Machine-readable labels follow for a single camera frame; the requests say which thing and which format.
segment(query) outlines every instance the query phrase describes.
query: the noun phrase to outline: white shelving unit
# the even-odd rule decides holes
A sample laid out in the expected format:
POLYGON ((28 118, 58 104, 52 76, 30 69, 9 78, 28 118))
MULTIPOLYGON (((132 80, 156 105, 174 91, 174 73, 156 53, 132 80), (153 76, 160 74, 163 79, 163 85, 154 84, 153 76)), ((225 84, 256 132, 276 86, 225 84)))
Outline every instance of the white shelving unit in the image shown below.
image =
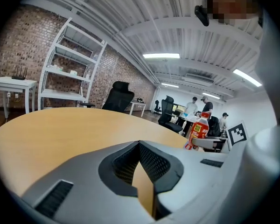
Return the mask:
POLYGON ((50 108, 50 107, 44 107, 43 98, 57 98, 57 99, 68 99, 68 100, 88 102, 91 85, 92 85, 96 70, 98 68, 98 63, 102 57, 102 54, 106 48, 107 43, 105 41, 99 42, 91 35, 85 33, 84 31, 82 31, 79 28, 75 27, 74 25, 70 24, 71 20, 72 20, 72 18, 69 18, 65 22, 65 24, 62 26, 61 30, 58 32, 57 36, 55 37, 55 39, 49 49, 47 57, 45 59, 45 62, 44 62, 43 68, 42 68, 40 82, 39 82, 39 88, 38 88, 38 100, 37 100, 38 101, 38 110, 50 108), (85 56, 75 50, 72 50, 68 47, 61 45, 60 42, 62 41, 62 39, 68 40, 88 51, 91 51, 91 56, 90 57, 85 56), (94 60, 93 55, 94 55, 95 51, 98 49, 100 49, 98 59, 94 60), (74 62, 85 65, 84 76, 80 77, 80 76, 70 74, 68 72, 64 72, 64 71, 60 71, 58 69, 51 68, 50 65, 51 65, 54 55, 63 56, 74 62), (91 77, 86 77, 87 71, 89 70, 89 68, 91 66, 94 66, 91 77), (70 77, 70 78, 82 81, 79 93, 46 89, 45 87, 46 87, 48 73, 54 73, 54 74, 57 74, 60 76, 70 77), (82 86, 85 82, 88 83, 86 97, 83 96, 83 90, 82 90, 82 86))

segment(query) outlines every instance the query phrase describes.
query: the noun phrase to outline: fluorescent light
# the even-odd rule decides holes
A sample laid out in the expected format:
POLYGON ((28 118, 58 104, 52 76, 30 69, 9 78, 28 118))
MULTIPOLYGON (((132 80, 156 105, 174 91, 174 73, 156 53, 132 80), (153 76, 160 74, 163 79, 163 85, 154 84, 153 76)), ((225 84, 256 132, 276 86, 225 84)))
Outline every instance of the fluorescent light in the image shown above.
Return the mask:
POLYGON ((210 95, 210 94, 207 94, 207 93, 202 93, 203 95, 208 95, 210 97, 213 97, 213 98, 216 98, 216 99, 220 99, 220 97, 217 97, 217 96, 214 96, 214 95, 210 95))
POLYGON ((177 85, 173 85, 173 84, 165 84, 165 83, 162 83, 162 85, 164 85, 165 87, 167 86, 172 86, 172 87, 175 87, 175 88, 178 88, 179 86, 177 85))
POLYGON ((143 54, 145 58, 179 58, 177 53, 143 54))
POLYGON ((259 83, 257 80, 253 79, 251 76, 248 76, 247 74, 241 72, 240 70, 236 69, 233 73, 236 73, 237 75, 241 76, 242 78, 245 78, 246 80, 250 81, 257 87, 262 86, 261 83, 259 83))

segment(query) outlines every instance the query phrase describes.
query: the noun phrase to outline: white wall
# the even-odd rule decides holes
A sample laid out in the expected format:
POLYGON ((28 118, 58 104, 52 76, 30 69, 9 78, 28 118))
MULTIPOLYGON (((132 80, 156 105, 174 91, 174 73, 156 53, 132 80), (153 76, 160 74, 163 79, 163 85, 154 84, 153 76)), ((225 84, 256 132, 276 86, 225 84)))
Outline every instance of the white wall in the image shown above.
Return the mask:
POLYGON ((243 120, 249 137, 277 124, 272 104, 265 91, 229 100, 225 109, 229 114, 227 125, 232 126, 243 120))
MULTIPOLYGON (((162 99, 166 99, 167 95, 174 99, 175 104, 182 105, 182 106, 186 106, 187 103, 192 101, 192 98, 194 96, 196 96, 198 98, 198 100, 196 101, 196 104, 198 106, 198 110, 202 111, 204 106, 205 106, 203 101, 200 100, 202 98, 202 95, 199 96, 199 95, 195 95, 195 94, 180 92, 178 90, 162 89, 162 88, 160 89, 159 94, 158 94, 157 98, 154 100, 154 102, 156 100, 158 100, 160 102, 159 106, 161 106, 162 99)), ((224 111, 224 105, 221 104, 221 103, 217 103, 215 100, 210 99, 210 101, 213 103, 213 114, 212 114, 212 116, 216 116, 218 119, 220 119, 222 114, 225 112, 224 111)))

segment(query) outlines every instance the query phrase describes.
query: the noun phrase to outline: bottle cap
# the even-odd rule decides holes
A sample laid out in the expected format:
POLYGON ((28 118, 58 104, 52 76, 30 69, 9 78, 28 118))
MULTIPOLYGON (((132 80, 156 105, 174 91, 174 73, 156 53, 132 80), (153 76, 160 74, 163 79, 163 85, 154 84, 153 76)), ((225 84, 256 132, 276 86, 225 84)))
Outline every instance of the bottle cap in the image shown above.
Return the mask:
POLYGON ((205 118, 207 118, 207 119, 208 119, 208 118, 209 118, 209 116, 210 116, 210 114, 209 114, 209 113, 207 113, 207 112, 202 112, 202 113, 201 113, 201 116, 202 116, 202 117, 205 117, 205 118))

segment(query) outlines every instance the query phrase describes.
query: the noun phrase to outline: white side table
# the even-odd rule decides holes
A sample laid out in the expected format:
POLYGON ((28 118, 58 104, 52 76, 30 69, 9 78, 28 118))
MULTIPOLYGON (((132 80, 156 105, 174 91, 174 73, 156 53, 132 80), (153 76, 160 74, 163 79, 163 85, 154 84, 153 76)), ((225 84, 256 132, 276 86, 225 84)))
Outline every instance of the white side table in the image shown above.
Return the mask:
POLYGON ((142 114, 141 114, 141 117, 143 116, 143 113, 144 113, 144 110, 145 110, 145 106, 146 104, 144 103, 140 103, 140 102, 137 102, 137 101, 131 101, 132 103, 132 107, 131 107, 131 110, 130 110, 130 115, 132 115, 132 112, 133 112, 133 108, 134 108, 134 105, 143 105, 143 110, 142 110, 142 114))
POLYGON ((25 110, 29 113, 29 90, 32 88, 32 111, 35 110, 35 88, 37 81, 34 80, 15 80, 11 77, 0 77, 0 91, 3 91, 3 107, 4 115, 7 119, 7 104, 6 96, 7 91, 22 93, 25 92, 25 110))

